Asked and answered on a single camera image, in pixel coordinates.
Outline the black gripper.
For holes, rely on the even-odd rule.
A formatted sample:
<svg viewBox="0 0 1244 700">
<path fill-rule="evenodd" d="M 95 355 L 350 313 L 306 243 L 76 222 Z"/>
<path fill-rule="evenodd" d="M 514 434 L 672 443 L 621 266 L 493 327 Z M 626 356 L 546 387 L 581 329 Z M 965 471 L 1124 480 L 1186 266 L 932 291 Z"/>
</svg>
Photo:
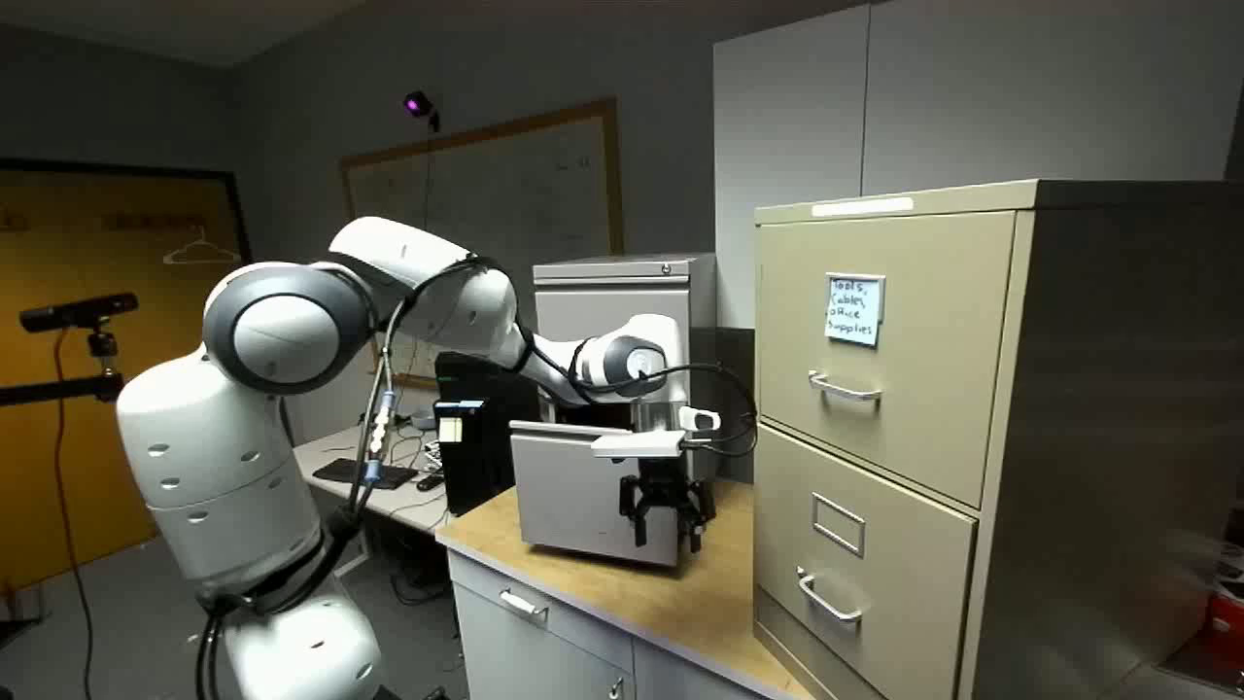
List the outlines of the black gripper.
<svg viewBox="0 0 1244 700">
<path fill-rule="evenodd" d="M 646 544 L 646 518 L 672 509 L 682 544 L 699 552 L 703 526 L 717 518 L 713 489 L 687 473 L 686 460 L 641 460 L 620 487 L 620 511 L 634 528 L 634 544 Z"/>
</svg>

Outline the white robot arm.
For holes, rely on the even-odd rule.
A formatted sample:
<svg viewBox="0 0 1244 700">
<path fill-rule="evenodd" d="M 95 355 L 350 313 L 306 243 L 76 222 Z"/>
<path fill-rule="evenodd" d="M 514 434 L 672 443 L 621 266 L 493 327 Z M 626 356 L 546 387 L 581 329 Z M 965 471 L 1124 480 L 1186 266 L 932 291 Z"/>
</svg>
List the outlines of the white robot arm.
<svg viewBox="0 0 1244 700">
<path fill-rule="evenodd" d="M 350 502 L 321 511 L 282 426 L 282 404 L 336 382 L 357 349 L 411 335 L 540 386 L 562 404 L 626 404 L 634 426 L 597 440 L 621 460 L 620 511 L 634 533 L 671 509 L 703 526 L 687 473 L 686 356 L 671 313 L 555 342 L 518 318 L 501 265 L 430 228 L 361 215 L 321 261 L 256 261 L 203 303 L 203 342 L 135 373 L 117 397 L 125 460 L 179 572 L 205 609 L 194 700 L 233 676 L 240 700 L 380 700 L 387 662 L 369 618 L 336 584 L 379 487 L 388 387 L 365 401 Z"/>
</svg>

